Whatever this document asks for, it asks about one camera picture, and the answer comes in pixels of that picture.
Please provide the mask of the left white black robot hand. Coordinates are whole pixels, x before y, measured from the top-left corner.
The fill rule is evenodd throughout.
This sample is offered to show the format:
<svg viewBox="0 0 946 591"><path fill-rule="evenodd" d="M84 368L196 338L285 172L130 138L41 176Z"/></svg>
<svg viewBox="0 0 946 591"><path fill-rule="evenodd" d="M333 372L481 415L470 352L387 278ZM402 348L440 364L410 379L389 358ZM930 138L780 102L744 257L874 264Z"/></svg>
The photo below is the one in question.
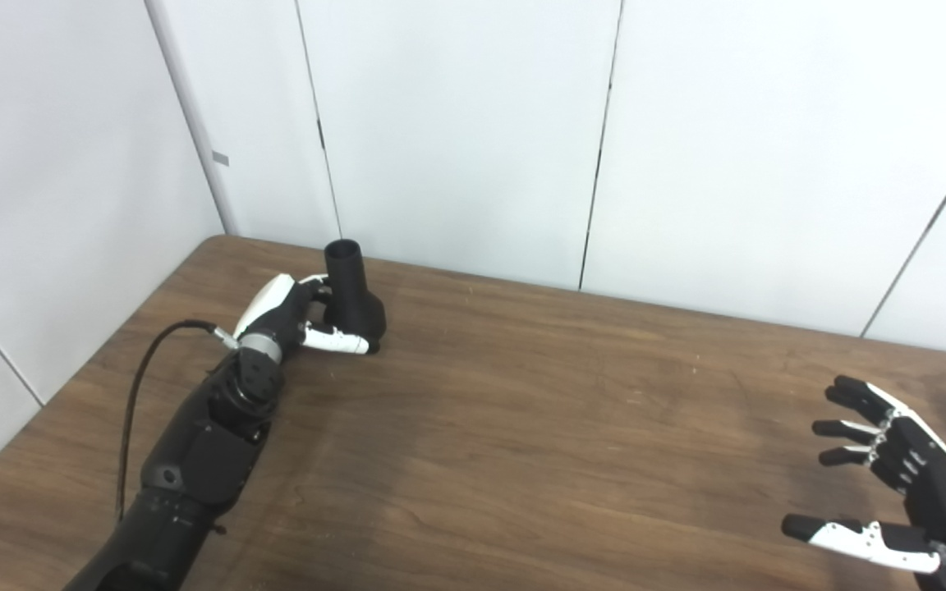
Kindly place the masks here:
<svg viewBox="0 0 946 591"><path fill-rule="evenodd" d="M308 319L311 305L328 303L331 296L326 273L301 280L278 274L256 293L241 315L232 334L234 347L263 353L278 365L299 347L349 355L378 353L378 341Z"/></svg>

